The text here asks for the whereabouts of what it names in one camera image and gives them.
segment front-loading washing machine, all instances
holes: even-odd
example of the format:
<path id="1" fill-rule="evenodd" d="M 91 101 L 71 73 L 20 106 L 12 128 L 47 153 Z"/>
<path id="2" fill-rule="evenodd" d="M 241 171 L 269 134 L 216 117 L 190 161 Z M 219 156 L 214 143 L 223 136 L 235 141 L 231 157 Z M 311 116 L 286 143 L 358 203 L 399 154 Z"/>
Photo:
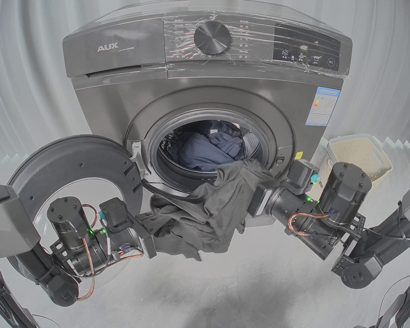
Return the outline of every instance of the front-loading washing machine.
<path id="1" fill-rule="evenodd" d="M 152 193 L 183 197 L 216 171 L 169 156 L 182 132 L 239 133 L 278 178 L 310 160 L 348 76 L 352 41 L 288 7 L 158 1 L 114 11 L 63 40 L 67 76 L 95 136 L 54 142 L 11 178 L 31 217 L 64 185 L 114 184 L 133 215 Z"/>

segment white plastic basket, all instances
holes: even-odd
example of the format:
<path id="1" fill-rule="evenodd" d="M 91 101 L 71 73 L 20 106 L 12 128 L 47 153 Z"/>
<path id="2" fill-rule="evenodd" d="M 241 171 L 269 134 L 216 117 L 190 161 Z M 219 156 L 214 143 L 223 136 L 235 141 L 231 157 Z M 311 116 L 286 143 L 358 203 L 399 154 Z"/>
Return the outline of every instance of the white plastic basket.
<path id="1" fill-rule="evenodd" d="M 327 154 L 323 157 L 319 168 L 322 187 L 316 184 L 308 193 L 309 197 L 315 200 L 320 198 L 333 164 L 336 162 L 352 163 L 360 167 L 371 179 L 372 188 L 378 186 L 386 174 L 393 169 L 386 153 L 369 134 L 333 138 L 329 140 L 326 149 Z"/>

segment label sticker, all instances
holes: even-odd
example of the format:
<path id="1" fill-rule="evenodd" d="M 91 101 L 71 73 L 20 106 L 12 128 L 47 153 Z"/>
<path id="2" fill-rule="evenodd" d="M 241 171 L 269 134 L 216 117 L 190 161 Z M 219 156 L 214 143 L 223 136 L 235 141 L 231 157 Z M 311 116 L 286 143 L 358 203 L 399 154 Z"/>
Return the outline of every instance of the label sticker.
<path id="1" fill-rule="evenodd" d="M 298 151 L 298 152 L 296 153 L 295 160 L 297 160 L 297 159 L 302 159 L 302 155 L 303 155 L 303 151 Z"/>
<path id="2" fill-rule="evenodd" d="M 318 87 L 305 125 L 327 126 L 340 90 Z"/>

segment white backdrop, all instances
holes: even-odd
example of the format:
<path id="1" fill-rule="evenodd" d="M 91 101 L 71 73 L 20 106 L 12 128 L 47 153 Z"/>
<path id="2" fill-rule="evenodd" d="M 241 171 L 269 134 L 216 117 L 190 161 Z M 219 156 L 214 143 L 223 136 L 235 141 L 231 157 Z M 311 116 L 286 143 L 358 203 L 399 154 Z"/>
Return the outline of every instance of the white backdrop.
<path id="1" fill-rule="evenodd" d="M 44 144 L 89 133 L 70 80 L 62 39 L 136 0 L 0 0 L 0 183 Z M 410 139 L 409 2 L 274 0 L 353 40 L 351 70 L 325 137 L 370 133 Z"/>

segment gray cloth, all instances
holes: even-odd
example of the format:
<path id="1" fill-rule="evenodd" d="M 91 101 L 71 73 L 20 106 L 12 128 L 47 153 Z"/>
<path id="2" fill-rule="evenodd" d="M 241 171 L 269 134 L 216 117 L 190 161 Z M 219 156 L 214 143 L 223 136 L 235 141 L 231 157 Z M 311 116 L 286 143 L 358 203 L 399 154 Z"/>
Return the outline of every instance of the gray cloth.
<path id="1" fill-rule="evenodd" d="M 242 139 L 223 132 L 211 139 L 196 132 L 185 132 L 170 148 L 175 162 L 189 169 L 214 171 L 219 165 L 232 163 L 241 150 Z"/>
<path id="2" fill-rule="evenodd" d="M 272 176 L 253 159 L 222 165 L 217 173 L 213 184 L 204 183 L 188 197 L 151 197 L 152 212 L 143 214 L 142 222 L 170 218 L 154 234 L 157 251 L 200 260 L 198 251 L 224 253 L 235 229 L 244 232 L 253 193 L 261 181 Z"/>

